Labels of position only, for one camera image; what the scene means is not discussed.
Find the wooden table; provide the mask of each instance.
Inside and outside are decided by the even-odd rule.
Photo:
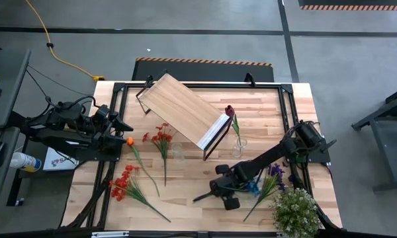
[[[97,104],[110,104],[114,82],[99,81],[95,90]],[[293,83],[294,97],[298,118],[300,120],[318,121],[315,106],[307,83]],[[175,160],[169,152],[167,160],[167,186],[163,185],[163,160],[157,148],[150,142],[142,143],[142,136],[146,132],[156,133],[155,126],[163,121],[153,112],[145,115],[141,106],[136,102],[139,89],[130,89],[124,122],[134,128],[133,132],[125,133],[125,137],[135,139],[136,147],[140,151],[142,161],[151,176],[157,182],[160,198],[157,196],[152,181],[140,171],[138,180],[148,201],[172,222],[169,223],[159,217],[145,205],[127,198],[117,202],[110,199],[107,214],[106,230],[150,230],[150,231],[276,231],[273,225],[271,201],[262,202],[249,216],[244,217],[254,205],[256,198],[248,194],[238,194],[241,208],[226,211],[220,198],[210,197],[193,203],[192,200],[209,191],[209,180],[218,177],[214,168],[219,164],[233,165],[239,160],[254,159],[258,155],[277,145],[284,135],[278,92],[272,89],[193,89],[204,100],[210,102],[217,109],[223,111],[227,105],[236,109],[242,136],[247,138],[248,145],[240,159],[231,156],[236,135],[230,130],[207,161],[202,160],[202,151],[181,134],[177,134],[173,141],[181,142],[185,152],[185,160]],[[286,100],[288,115],[290,106]],[[114,177],[119,177],[127,164],[136,165],[133,152],[124,147],[121,160],[116,164]],[[67,207],[62,225],[73,221],[91,197],[97,162],[86,162],[78,168],[73,176]],[[288,182],[289,168],[284,180]],[[342,227],[335,198],[335,192],[328,170],[319,164],[309,164],[308,170],[312,183],[312,190],[316,201],[329,218]],[[97,222],[102,200],[97,203]]]

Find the concrete floor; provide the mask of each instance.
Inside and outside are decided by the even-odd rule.
[[[301,11],[284,0],[290,30],[397,32],[397,11]],[[282,30],[277,0],[32,0],[47,26],[80,28]],[[0,0],[0,26],[40,26],[24,1]],[[129,80],[136,57],[202,58],[273,63],[276,82],[291,82],[284,36],[215,34],[51,34],[56,53],[108,80]],[[30,64],[64,85],[93,93],[81,72],[55,61],[43,33],[0,32],[0,47],[30,48]],[[386,182],[369,128],[350,125],[376,110],[397,91],[397,38],[292,37],[300,82],[311,84],[323,134],[330,149],[335,193],[344,228],[397,235],[397,191],[374,194]],[[34,74],[53,100],[76,93]],[[46,103],[28,77],[15,110],[38,114]],[[9,191],[8,176],[3,199]],[[20,208],[0,202],[0,233],[59,226],[71,177],[26,180]]]

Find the wooden board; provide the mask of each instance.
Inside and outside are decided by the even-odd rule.
[[[98,104],[109,104],[114,82],[97,83],[95,98]],[[299,119],[318,121],[312,99],[310,86],[307,83],[293,84],[294,97]],[[255,198],[240,194],[241,208],[226,211],[219,198],[211,197],[197,203],[193,198],[209,191],[208,182],[217,176],[214,167],[227,163],[233,165],[239,161],[231,156],[236,135],[233,130],[221,141],[218,148],[207,161],[202,160],[202,151],[181,134],[173,141],[181,142],[185,151],[185,160],[175,160],[169,153],[167,165],[167,186],[163,185],[163,161],[159,151],[150,143],[142,143],[146,132],[155,132],[155,126],[163,120],[153,112],[144,115],[136,102],[138,89],[130,89],[124,121],[134,128],[133,132],[125,133],[132,136],[140,151],[149,174],[155,178],[160,190],[157,197],[151,180],[140,171],[140,186],[149,202],[172,222],[169,223],[156,213],[133,199],[117,202],[110,199],[106,229],[123,230],[172,230],[172,231],[276,231],[273,226],[271,201],[263,202],[250,215],[246,222],[243,218],[254,205]],[[237,112],[238,122],[243,137],[248,145],[241,159],[254,159],[272,146],[278,144],[284,135],[281,121],[278,93],[271,89],[193,89],[193,91],[223,111],[231,104]],[[121,161],[116,164],[115,176],[119,177],[125,165],[135,165],[133,152],[124,148]],[[71,222],[82,210],[91,196],[97,162],[87,162],[76,170],[73,177],[67,208],[62,225]],[[285,168],[285,182],[289,169]],[[310,179],[314,197],[330,219],[341,227],[341,220],[335,199],[335,192],[330,174],[321,165],[309,165]],[[99,216],[99,202],[96,218]]]
[[[228,120],[225,112],[194,94],[168,73],[139,99],[201,149],[205,149]]]

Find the glass vase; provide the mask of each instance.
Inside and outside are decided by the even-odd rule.
[[[247,145],[247,139],[238,138],[236,144],[232,147],[232,156],[241,157]]]

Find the orange striped edge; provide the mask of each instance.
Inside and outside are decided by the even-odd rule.
[[[173,59],[173,58],[139,57],[139,58],[136,58],[136,61],[169,61],[169,62],[187,62],[187,63],[221,63],[221,64],[237,64],[237,65],[272,66],[272,63],[248,62],[248,61],[228,61],[228,60],[210,60],[210,59]]]
[[[302,10],[397,11],[397,5],[305,5]]]

